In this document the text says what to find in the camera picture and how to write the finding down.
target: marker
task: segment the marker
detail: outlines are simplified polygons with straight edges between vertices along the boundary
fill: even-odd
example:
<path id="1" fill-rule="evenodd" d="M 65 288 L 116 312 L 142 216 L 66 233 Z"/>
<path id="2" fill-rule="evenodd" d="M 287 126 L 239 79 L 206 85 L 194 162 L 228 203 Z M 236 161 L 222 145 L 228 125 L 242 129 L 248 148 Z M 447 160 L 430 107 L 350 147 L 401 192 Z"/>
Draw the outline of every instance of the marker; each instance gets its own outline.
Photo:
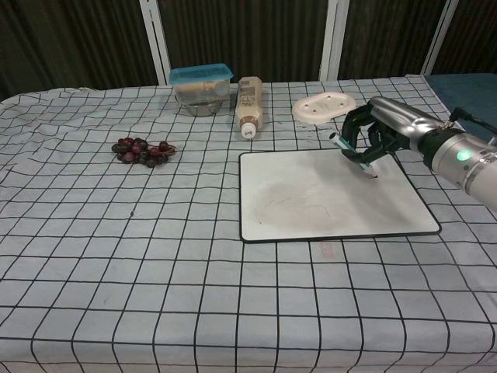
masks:
<path id="1" fill-rule="evenodd" d="M 354 153 L 357 153 L 356 149 L 354 149 L 349 142 L 343 138 L 342 136 L 336 136 L 337 133 L 333 132 L 329 135 L 329 139 L 333 141 L 333 144 L 342 150 L 351 150 Z M 374 172 L 374 168 L 370 163 L 356 163 L 365 173 L 372 176 L 373 178 L 378 177 L 378 175 Z"/>

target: green indicator light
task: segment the green indicator light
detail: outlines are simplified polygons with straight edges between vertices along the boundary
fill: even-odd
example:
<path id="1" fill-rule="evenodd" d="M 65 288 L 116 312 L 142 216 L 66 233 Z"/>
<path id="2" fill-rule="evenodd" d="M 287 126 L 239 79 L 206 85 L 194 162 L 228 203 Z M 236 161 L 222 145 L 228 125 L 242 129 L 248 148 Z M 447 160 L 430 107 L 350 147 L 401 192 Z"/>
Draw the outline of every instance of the green indicator light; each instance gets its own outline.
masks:
<path id="1" fill-rule="evenodd" d="M 460 150 L 456 157 L 458 161 L 464 162 L 471 158 L 472 154 L 469 150 Z"/>

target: blue lid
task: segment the blue lid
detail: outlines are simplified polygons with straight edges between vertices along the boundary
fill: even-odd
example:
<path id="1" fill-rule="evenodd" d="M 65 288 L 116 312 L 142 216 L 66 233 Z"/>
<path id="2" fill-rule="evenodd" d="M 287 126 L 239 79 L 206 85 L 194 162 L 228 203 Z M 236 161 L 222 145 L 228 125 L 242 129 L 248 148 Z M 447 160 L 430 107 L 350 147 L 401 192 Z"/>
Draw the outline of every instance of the blue lid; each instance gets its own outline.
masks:
<path id="1" fill-rule="evenodd" d="M 233 73 L 226 64 L 202 64 L 188 68 L 173 68 L 169 73 L 169 83 L 188 84 L 210 80 L 231 79 Z"/>

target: tablecloth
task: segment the tablecloth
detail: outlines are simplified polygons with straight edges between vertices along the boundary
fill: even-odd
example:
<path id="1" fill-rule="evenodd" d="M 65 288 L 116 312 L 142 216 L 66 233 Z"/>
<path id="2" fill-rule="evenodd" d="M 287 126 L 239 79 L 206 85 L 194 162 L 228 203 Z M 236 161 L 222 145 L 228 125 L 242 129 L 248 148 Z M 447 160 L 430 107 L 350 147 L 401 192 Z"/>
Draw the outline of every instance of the tablecloth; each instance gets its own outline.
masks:
<path id="1" fill-rule="evenodd" d="M 237 131 L 233 99 L 191 117 L 170 87 L 0 104 L 1 373 L 496 370 L 497 216 L 414 152 L 398 158 L 439 235 L 238 235 L 241 153 L 333 147 L 344 117 L 309 126 L 292 103 L 382 95 L 447 119 L 424 78 L 263 89 L 253 141 Z M 179 152 L 153 169 L 125 165 L 110 148 L 126 136 Z"/>

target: grapes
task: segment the grapes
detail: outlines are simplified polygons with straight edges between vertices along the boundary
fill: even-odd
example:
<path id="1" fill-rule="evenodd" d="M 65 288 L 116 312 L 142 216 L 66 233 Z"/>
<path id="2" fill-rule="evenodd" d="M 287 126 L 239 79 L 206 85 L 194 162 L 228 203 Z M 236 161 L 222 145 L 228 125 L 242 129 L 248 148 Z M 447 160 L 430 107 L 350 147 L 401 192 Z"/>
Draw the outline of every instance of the grapes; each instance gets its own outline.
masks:
<path id="1" fill-rule="evenodd" d="M 112 151 L 116 158 L 122 163 L 140 163 L 153 168 L 167 163 L 169 157 L 174 155 L 176 147 L 169 145 L 167 141 L 161 141 L 158 146 L 150 146 L 141 138 L 120 138 L 112 145 Z"/>

